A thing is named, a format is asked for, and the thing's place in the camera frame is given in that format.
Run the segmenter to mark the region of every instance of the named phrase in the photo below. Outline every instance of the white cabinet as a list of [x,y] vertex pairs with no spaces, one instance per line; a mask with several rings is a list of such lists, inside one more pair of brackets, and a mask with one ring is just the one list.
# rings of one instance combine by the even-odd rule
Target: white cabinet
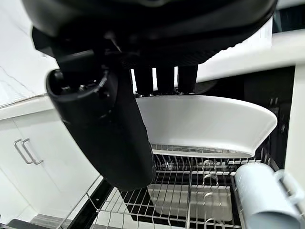
[[54,110],[0,120],[0,169],[37,213],[61,218],[99,175]]
[[[27,164],[14,142],[22,139],[12,119],[0,121],[0,168],[30,205],[40,214],[62,216],[69,209],[67,201],[42,166]],[[20,145],[26,160],[30,161]]]
[[2,170],[0,170],[0,183],[0,222],[7,224],[21,215],[29,204]]
[[79,149],[55,110],[13,118],[26,148],[74,205],[99,173]]

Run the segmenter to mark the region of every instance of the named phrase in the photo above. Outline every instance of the white bowl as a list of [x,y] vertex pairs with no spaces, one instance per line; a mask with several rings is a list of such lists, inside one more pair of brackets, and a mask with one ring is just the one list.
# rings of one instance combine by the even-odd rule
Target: white bowl
[[[154,153],[214,158],[248,158],[277,124],[261,106],[203,95],[137,98]],[[181,151],[179,148],[197,147]]]

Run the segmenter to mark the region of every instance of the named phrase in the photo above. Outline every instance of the marble wall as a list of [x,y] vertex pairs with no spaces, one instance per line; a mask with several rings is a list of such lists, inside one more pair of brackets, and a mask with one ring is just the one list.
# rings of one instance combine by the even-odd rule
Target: marble wall
[[35,50],[31,22],[20,0],[0,1],[0,105],[45,93],[55,60]]

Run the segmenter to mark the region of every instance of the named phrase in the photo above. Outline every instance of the white wall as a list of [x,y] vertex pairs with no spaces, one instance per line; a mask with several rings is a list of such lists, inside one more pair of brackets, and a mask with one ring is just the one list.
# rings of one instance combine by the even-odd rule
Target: white wall
[[45,92],[55,60],[34,49],[31,22],[20,0],[0,1],[0,105]]
[[[305,64],[295,68],[285,169],[305,191]],[[305,212],[305,200],[301,207]]]

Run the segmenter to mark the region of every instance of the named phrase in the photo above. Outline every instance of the dish rack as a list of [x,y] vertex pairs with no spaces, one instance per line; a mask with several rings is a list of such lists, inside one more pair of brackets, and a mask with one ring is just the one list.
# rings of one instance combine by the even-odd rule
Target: dish rack
[[84,208],[93,207],[91,228],[245,229],[236,170],[253,162],[279,169],[264,147],[247,159],[154,155],[154,160],[156,176],[148,187],[128,192],[113,188],[103,200],[86,193],[87,206],[68,227],[64,220],[58,228],[78,228]]

